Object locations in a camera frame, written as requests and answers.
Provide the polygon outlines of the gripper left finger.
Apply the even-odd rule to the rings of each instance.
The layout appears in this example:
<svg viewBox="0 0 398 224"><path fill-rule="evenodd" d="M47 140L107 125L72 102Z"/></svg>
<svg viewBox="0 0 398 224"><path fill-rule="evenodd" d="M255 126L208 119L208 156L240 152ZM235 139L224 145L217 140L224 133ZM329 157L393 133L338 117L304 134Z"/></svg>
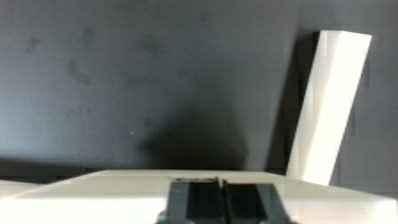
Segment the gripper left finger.
<svg viewBox="0 0 398 224"><path fill-rule="evenodd" d="M175 179L159 224L224 224L223 189L217 179Z"/></svg>

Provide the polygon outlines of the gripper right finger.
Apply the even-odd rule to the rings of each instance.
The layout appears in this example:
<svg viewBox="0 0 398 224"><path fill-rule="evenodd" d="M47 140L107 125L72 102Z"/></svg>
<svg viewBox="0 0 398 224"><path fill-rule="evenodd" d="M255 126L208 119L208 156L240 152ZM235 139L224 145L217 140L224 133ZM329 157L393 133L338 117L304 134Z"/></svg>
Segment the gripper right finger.
<svg viewBox="0 0 398 224"><path fill-rule="evenodd" d="M224 183L228 224L292 224L271 183Z"/></svg>

